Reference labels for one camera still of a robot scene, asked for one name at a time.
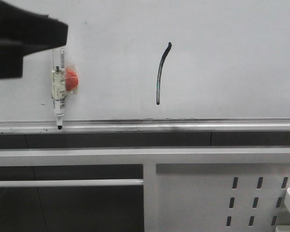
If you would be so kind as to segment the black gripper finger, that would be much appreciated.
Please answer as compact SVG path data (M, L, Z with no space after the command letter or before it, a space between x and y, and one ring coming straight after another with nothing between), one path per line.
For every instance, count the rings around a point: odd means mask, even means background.
M0 0L0 47L21 56L65 46L68 24Z

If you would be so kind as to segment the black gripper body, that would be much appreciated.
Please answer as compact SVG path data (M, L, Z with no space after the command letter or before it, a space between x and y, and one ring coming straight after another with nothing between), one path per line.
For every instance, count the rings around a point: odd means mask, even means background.
M0 39L0 79L21 78L22 74L22 43Z

